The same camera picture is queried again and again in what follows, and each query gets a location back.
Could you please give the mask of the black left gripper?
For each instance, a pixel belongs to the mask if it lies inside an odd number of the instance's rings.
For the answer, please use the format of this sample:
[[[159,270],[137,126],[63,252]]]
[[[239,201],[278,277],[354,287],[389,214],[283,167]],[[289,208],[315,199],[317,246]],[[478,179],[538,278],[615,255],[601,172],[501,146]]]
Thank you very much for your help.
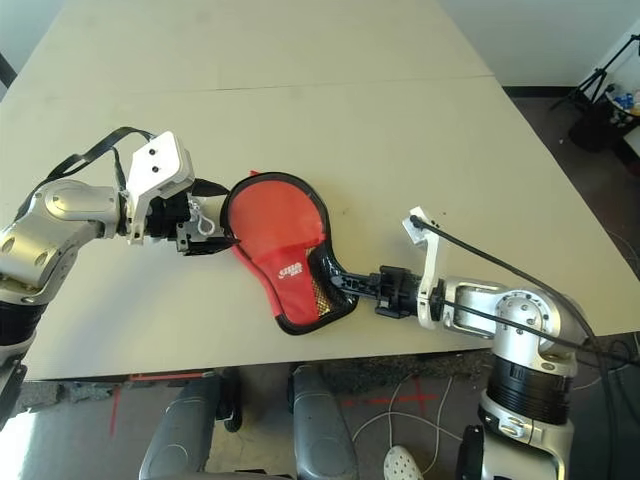
[[[225,196],[226,188],[196,178],[191,195],[202,198]],[[236,239],[214,237],[215,223],[205,216],[201,203],[191,195],[182,192],[168,199],[153,199],[148,210],[148,236],[186,247],[185,256],[213,255],[237,245]]]

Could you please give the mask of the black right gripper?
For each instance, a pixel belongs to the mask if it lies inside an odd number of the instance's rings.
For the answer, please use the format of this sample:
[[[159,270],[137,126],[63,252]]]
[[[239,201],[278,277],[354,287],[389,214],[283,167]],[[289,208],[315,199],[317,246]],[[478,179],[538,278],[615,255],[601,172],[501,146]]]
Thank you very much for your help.
[[[408,269],[381,266],[378,273],[344,273],[341,278],[341,290],[346,294],[372,299],[374,291],[374,311],[378,315],[393,319],[417,315],[417,296],[422,278]]]

